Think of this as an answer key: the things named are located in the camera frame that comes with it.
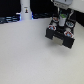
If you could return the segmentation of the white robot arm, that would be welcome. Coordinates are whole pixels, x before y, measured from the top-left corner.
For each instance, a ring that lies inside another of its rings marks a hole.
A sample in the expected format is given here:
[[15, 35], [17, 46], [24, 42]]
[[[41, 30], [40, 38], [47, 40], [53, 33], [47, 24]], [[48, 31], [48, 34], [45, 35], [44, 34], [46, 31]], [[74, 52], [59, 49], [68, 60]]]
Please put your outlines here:
[[56, 22], [59, 27], [64, 27], [66, 20], [70, 15], [69, 6], [72, 4], [73, 0], [52, 0], [56, 9], [54, 10], [54, 17], [56, 17]]

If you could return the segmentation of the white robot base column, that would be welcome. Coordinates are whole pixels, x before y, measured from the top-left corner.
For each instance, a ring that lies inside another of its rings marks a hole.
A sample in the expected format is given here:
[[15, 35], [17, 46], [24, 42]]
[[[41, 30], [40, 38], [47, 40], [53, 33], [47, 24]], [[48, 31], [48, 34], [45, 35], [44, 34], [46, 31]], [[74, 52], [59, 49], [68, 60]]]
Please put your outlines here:
[[30, 0], [20, 0], [21, 2], [21, 19], [30, 20], [32, 18], [32, 12], [30, 9]]

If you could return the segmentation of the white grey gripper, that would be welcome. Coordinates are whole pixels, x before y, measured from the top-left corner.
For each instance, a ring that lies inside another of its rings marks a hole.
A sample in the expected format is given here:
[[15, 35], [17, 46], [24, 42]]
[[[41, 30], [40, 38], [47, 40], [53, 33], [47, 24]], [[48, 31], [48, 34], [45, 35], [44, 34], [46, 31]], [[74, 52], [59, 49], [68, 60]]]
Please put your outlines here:
[[[66, 21], [65, 21], [64, 26], [59, 26], [59, 16], [60, 16], [60, 14], [66, 14]], [[70, 9], [67, 9], [67, 10], [62, 9], [62, 8], [57, 9], [56, 12], [52, 15], [51, 25], [53, 25], [53, 26], [59, 26], [59, 27], [65, 27], [65, 26], [67, 26], [66, 25], [67, 21], [72, 22], [70, 20], [70, 16], [72, 14], [73, 14], [73, 12]]]

